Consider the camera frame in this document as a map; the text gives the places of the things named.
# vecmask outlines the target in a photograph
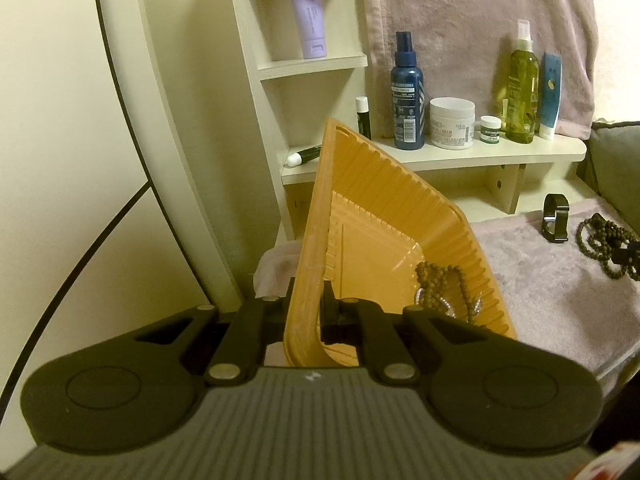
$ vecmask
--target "lavender tube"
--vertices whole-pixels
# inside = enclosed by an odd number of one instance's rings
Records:
[[[322,0],[291,0],[305,59],[326,57]]]

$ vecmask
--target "barcode label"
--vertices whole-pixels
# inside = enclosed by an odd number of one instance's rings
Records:
[[[402,122],[404,128],[404,142],[415,142],[415,119],[405,119]]]

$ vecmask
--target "gray cushion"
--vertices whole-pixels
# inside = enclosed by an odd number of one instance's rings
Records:
[[[589,151],[600,194],[640,233],[640,123],[595,124]]]

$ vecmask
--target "cosmetic bottle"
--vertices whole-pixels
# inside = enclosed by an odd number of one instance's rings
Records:
[[[518,47],[511,54],[506,136],[529,144],[536,133],[540,65],[527,20],[518,20]]]
[[[542,58],[542,102],[540,103],[540,137],[553,140],[560,111],[562,91],[562,59],[545,52]]]
[[[291,0],[305,59],[326,57],[322,0]]]
[[[424,80],[410,32],[396,32],[396,66],[391,70],[391,93],[396,125],[396,148],[419,150],[424,145]]]

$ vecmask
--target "pink fleece blanket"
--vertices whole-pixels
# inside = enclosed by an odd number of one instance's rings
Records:
[[[476,118],[499,114],[506,97],[517,19],[531,23],[534,52],[562,57],[558,133],[587,139],[593,118],[598,44],[593,0],[364,0],[370,49],[372,131],[393,133],[389,73],[396,30],[410,30],[429,98],[476,104]]]

